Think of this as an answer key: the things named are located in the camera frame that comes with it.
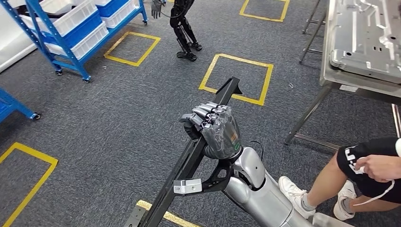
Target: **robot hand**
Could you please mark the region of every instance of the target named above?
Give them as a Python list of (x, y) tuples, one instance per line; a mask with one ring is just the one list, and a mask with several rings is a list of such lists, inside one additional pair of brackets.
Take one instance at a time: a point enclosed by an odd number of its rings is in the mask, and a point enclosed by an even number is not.
[(160, 17), (160, 12), (162, 11), (162, 2), (161, 0), (152, 0), (152, 17), (157, 19), (157, 16)]
[(204, 154), (209, 158), (232, 158), (242, 149), (238, 126), (229, 106), (212, 102), (201, 104), (192, 109), (191, 114), (184, 114), (180, 122), (192, 139), (203, 135), (208, 144)]

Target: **white wall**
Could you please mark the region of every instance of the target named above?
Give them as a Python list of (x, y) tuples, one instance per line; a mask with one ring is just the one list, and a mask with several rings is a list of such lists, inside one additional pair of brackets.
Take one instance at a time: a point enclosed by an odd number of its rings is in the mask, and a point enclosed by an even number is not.
[(2, 72), (36, 49), (36, 46), (2, 6), (0, 6), (0, 21), (0, 72)]

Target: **yellow floor marking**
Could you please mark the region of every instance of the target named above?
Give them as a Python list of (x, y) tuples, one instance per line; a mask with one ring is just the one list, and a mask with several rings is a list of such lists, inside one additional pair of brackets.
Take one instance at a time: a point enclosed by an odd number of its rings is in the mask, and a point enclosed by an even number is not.
[[(140, 206), (140, 207), (143, 207), (143, 208), (146, 209), (146, 210), (150, 210), (150, 208), (152, 207), (152, 204), (150, 204), (150, 203), (148, 203), (148, 202), (146, 202), (146, 201), (143, 201), (143, 200), (139, 200), (139, 201), (137, 202), (137, 205)], [(174, 214), (172, 214), (172, 213), (170, 213), (170, 212), (168, 212), (168, 211), (164, 214), (163, 217), (164, 217), (166, 220), (169, 220), (169, 221), (171, 221), (171, 222), (174, 222), (174, 223), (176, 223), (177, 225), (180, 225), (180, 226), (183, 226), (183, 227), (201, 227), (201, 226), (198, 226), (198, 225), (196, 225), (196, 224), (194, 224), (194, 223), (191, 223), (191, 222), (189, 222), (189, 221), (186, 221), (186, 220), (184, 220), (184, 219), (182, 219), (182, 218), (179, 218), (179, 217), (177, 217), (176, 215), (174, 215)]]
[(53, 172), (54, 168), (56, 167), (58, 160), (48, 156), (47, 154), (44, 154), (40, 151), (34, 150), (30, 147), (27, 147), (23, 144), (20, 143), (14, 143), (3, 155), (0, 156), (0, 164), (2, 161), (4, 161), (8, 155), (11, 154), (11, 152), (15, 149), (21, 150), (29, 155), (34, 156), (35, 158), (38, 158), (42, 161), (50, 163), (50, 167), (47, 169), (46, 173), (43, 174), (43, 176), (40, 178), (38, 183), (32, 188), (32, 190), (28, 193), (28, 195), (22, 200), (22, 202), (18, 205), (18, 207), (14, 210), (14, 212), (11, 214), (11, 216), (7, 219), (6, 223), (4, 223), (3, 227), (9, 227), (13, 223), (13, 221), (17, 218), (17, 216), (21, 213), (21, 211), (24, 209), (24, 207), (29, 203), (29, 201), (32, 199), (32, 197), (36, 194), (36, 192), (39, 190), (39, 188), (42, 186), (42, 184), (46, 181), (46, 179), (50, 176), (50, 174)]
[[(118, 44), (121, 43), (121, 41), (123, 41), (123, 39), (125, 37), (127, 37), (127, 35), (136, 35), (136, 36), (141, 36), (144, 38), (149, 38), (149, 39), (153, 39), (155, 40), (152, 45), (146, 50), (146, 52), (139, 58), (139, 60), (137, 62), (134, 61), (129, 61), (126, 59), (122, 59), (122, 58), (117, 58), (117, 57), (113, 57), (110, 55), (111, 51), (113, 51)], [(106, 51), (106, 53), (104, 54), (104, 57), (113, 61), (118, 61), (121, 63), (125, 63), (125, 64), (129, 64), (132, 66), (139, 66), (143, 60), (145, 60), (145, 58), (150, 54), (150, 52), (153, 50), (153, 48), (155, 48), (155, 46), (157, 45), (157, 43), (160, 41), (160, 37), (156, 37), (156, 36), (152, 36), (152, 35), (146, 35), (146, 34), (142, 34), (142, 33), (136, 33), (136, 32), (126, 32), (124, 35), (122, 35), (122, 37), (117, 40), (117, 42), (114, 43), (114, 45), (108, 50)]]
[(253, 65), (259, 65), (259, 66), (263, 66), (267, 68), (267, 72), (266, 72), (266, 77), (264, 79), (264, 83), (263, 83), (263, 87), (262, 87), (262, 92), (261, 95), (259, 97), (259, 99), (253, 99), (253, 98), (248, 98), (245, 96), (240, 96), (240, 95), (236, 95), (233, 94), (231, 97), (245, 101), (245, 102), (249, 102), (249, 103), (253, 103), (256, 105), (264, 105), (264, 101), (266, 98), (266, 94), (267, 94), (267, 89), (269, 87), (269, 82), (270, 82), (270, 77), (271, 77), (271, 73), (273, 71), (273, 65), (272, 64), (266, 64), (266, 63), (262, 63), (262, 62), (258, 62), (258, 61), (252, 61), (252, 60), (248, 60), (248, 59), (243, 59), (243, 58), (238, 58), (235, 56), (231, 56), (228, 54), (224, 54), (224, 53), (220, 53), (220, 54), (216, 54), (212, 60), (212, 63), (210, 64), (208, 70), (206, 71), (205, 76), (203, 77), (202, 82), (199, 85), (199, 90), (205, 90), (205, 91), (209, 91), (209, 92), (213, 92), (216, 93), (217, 90), (214, 88), (210, 88), (206, 86), (206, 83), (208, 82), (208, 79), (213, 71), (213, 68), (216, 65), (216, 62), (218, 60), (219, 57), (225, 57), (225, 58), (230, 58), (236, 61), (242, 61), (242, 62), (246, 62), (249, 64), (253, 64)]
[(246, 6), (249, 3), (249, 0), (245, 0), (244, 4), (241, 7), (241, 10), (239, 11), (239, 15), (241, 16), (245, 16), (245, 17), (252, 17), (252, 18), (256, 18), (256, 19), (261, 19), (261, 20), (269, 20), (269, 21), (275, 21), (275, 22), (283, 22), (284, 18), (286, 17), (287, 14), (287, 10), (288, 10), (288, 5), (289, 5), (289, 0), (279, 0), (279, 1), (283, 1), (284, 2), (284, 7), (283, 7), (283, 11), (281, 12), (281, 16), (280, 19), (272, 19), (272, 18), (268, 18), (268, 17), (260, 17), (260, 16), (255, 16), (255, 15), (251, 15), (251, 14), (246, 14), (245, 9)]

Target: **gray carpet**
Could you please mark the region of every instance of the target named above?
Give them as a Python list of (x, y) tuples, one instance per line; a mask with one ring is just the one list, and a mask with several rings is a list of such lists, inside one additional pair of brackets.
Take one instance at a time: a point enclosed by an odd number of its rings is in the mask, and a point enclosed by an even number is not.
[[(284, 22), (277, 23), (238, 15), (243, 1), (196, 1), (187, 15), (204, 46), (196, 62), (175, 57), (180, 48), (166, 17), (149, 19), (148, 26), (136, 18), (86, 63), (90, 84), (71, 70), (56, 77), (38, 51), (4, 71), (0, 86), (43, 118), (30, 122), (13, 113), (0, 123), (0, 153), (18, 141), (59, 160), (12, 226), (121, 227), (138, 200), (151, 203), (188, 141), (177, 118), (213, 98), (198, 86), (217, 53), (274, 64), (264, 106), (236, 99), (230, 105), (245, 145), (254, 146), (251, 140), (264, 145), (271, 175), (287, 175), (310, 189), (331, 151), (298, 140), (284, 146), (283, 139), (320, 88), (319, 56), (309, 54), (304, 65), (297, 63), (309, 37), (301, 34), (302, 26), (314, 2), (292, 0)], [(165, 12), (171, 6), (168, 2)], [(251, 0), (245, 13), (278, 17), (272, 9), (280, 6), (282, 2)], [(146, 8), (150, 15), (149, 3)], [(127, 31), (161, 37), (139, 67), (103, 57)], [(113, 56), (135, 61), (150, 45), (140, 37), (125, 42)], [(321, 48), (322, 42), (317, 38), (314, 47)], [(220, 59), (208, 86), (218, 88), (237, 76), (244, 95), (255, 98), (265, 73), (262, 67)], [(302, 133), (339, 145), (395, 135), (390, 105), (344, 92), (330, 94)], [(0, 225), (46, 170), (45, 164), (16, 152), (0, 165)], [(214, 164), (204, 160), (196, 175), (207, 177)], [(332, 215), (334, 202), (325, 202), (318, 211)], [(222, 193), (177, 198), (170, 211), (205, 227), (256, 226)], [(349, 223), (395, 227), (399, 213), (357, 214)], [(163, 221), (160, 226), (175, 225)]]

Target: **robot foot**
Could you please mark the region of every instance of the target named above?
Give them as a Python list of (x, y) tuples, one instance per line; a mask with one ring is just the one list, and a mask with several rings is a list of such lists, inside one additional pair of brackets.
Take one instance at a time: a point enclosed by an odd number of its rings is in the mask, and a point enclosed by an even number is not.
[(183, 51), (178, 52), (177, 53), (177, 57), (185, 58), (185, 59), (190, 60), (190, 61), (195, 61), (198, 58), (198, 57), (196, 57), (195, 54), (193, 54), (191, 52), (183, 52)]
[(195, 49), (197, 51), (202, 50), (202, 45), (200, 45), (199, 43), (188, 43), (189, 48)]

